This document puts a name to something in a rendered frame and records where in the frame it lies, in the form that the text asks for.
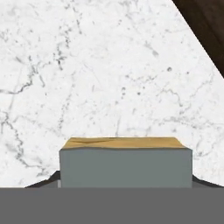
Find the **grey sponge with tan top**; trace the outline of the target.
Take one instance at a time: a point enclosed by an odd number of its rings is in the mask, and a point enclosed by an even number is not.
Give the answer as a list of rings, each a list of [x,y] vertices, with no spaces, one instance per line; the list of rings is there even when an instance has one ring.
[[[59,166],[63,187],[193,185],[193,151],[175,137],[72,137],[59,151]]]

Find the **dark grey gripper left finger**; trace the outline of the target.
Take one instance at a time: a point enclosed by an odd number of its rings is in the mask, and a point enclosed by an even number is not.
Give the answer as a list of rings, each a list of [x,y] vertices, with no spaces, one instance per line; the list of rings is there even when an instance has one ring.
[[[28,188],[61,188],[60,171],[56,171],[49,179],[40,181],[33,185],[28,185]]]

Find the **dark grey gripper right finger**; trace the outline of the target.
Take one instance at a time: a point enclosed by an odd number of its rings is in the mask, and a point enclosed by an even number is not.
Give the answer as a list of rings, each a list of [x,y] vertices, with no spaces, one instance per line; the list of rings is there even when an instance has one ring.
[[[221,185],[216,185],[205,180],[192,176],[192,187],[193,188],[221,188]]]

